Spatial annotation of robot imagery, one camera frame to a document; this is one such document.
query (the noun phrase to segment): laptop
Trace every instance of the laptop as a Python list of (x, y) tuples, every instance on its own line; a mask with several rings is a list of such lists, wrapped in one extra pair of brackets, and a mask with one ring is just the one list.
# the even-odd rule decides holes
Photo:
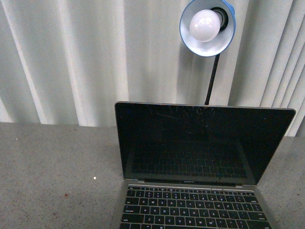
[(117, 102), (112, 229), (276, 229), (256, 188), (293, 109)]

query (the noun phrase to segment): white light bulb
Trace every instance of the white light bulb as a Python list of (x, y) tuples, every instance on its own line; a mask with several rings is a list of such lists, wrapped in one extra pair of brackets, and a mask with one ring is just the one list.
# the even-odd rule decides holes
[(213, 10), (202, 10), (193, 16), (190, 33), (200, 42), (209, 42), (219, 33), (220, 23), (217, 13)]

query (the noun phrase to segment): laptop screen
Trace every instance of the laptop screen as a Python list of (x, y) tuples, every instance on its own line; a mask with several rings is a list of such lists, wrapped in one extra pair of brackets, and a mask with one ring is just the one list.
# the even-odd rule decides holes
[(293, 109), (115, 105), (125, 179), (214, 185), (258, 183)]

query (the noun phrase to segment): laptop lid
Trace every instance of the laptop lid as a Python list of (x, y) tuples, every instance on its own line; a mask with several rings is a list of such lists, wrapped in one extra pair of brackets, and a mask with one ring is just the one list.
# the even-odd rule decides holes
[(125, 179), (256, 185), (293, 109), (117, 102)]

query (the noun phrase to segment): desk lamp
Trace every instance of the desk lamp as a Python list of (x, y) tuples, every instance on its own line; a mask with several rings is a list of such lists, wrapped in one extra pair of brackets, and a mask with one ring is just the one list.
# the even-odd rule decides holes
[(215, 56), (205, 105), (210, 102), (220, 53), (231, 43), (235, 29), (234, 8), (225, 0), (193, 0), (181, 15), (180, 35), (186, 47), (199, 56)]

